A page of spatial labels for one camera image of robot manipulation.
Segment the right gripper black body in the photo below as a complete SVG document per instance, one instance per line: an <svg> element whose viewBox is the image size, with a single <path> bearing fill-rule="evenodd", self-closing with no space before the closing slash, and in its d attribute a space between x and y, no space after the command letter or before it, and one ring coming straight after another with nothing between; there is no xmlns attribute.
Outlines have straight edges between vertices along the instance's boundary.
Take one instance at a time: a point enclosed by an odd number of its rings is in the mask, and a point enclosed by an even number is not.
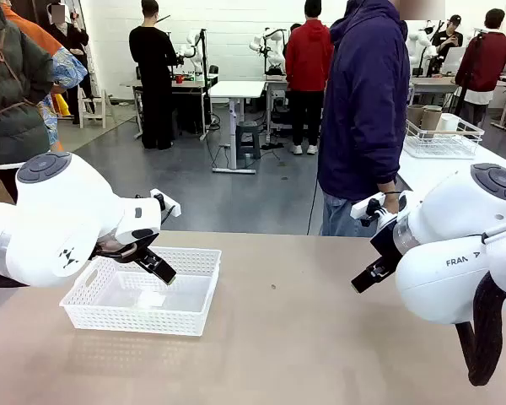
<svg viewBox="0 0 506 405"><path fill-rule="evenodd" d="M396 224L396 219L392 219L378 230L370 241L380 257L390 264L398 264L402 258L402 254L395 243L394 228Z"/></svg>

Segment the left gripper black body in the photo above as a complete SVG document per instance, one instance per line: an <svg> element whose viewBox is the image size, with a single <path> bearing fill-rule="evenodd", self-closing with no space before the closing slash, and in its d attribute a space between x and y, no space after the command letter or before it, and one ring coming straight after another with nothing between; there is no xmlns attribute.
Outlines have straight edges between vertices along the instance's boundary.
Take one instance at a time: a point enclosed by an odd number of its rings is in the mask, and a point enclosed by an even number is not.
<svg viewBox="0 0 506 405"><path fill-rule="evenodd" d="M93 257L111 258L120 263L157 263L159 257L149 247L158 236L158 234L152 234L126 245L116 240L98 242L93 250Z"/></svg>

